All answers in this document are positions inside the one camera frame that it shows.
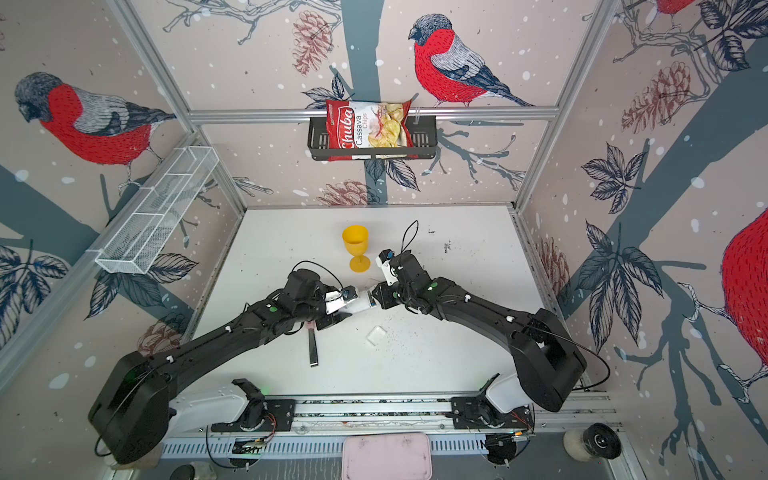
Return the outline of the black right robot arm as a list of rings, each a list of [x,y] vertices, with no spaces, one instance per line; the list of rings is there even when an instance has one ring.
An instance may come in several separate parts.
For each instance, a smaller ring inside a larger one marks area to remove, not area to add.
[[[506,308],[444,277],[431,277],[409,251],[380,252],[385,280],[373,289],[382,309],[406,310],[462,325],[505,348],[514,359],[522,391],[539,407],[561,410],[587,367],[578,345],[549,310]]]

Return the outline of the white battery cover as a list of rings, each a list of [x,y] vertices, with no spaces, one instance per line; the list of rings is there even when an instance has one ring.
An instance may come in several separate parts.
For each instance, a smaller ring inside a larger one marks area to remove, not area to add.
[[[375,326],[366,336],[366,342],[372,347],[380,345],[387,337],[387,331],[381,326]]]

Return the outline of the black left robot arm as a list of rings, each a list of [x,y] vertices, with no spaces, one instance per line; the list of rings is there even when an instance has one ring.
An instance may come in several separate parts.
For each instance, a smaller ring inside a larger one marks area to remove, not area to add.
[[[333,325],[349,316],[353,286],[336,288],[307,269],[291,272],[283,288],[248,306],[233,320],[179,347],[120,358],[88,413],[98,434],[95,453],[123,465],[149,453],[168,433],[171,401],[233,358],[264,346],[295,324]]]

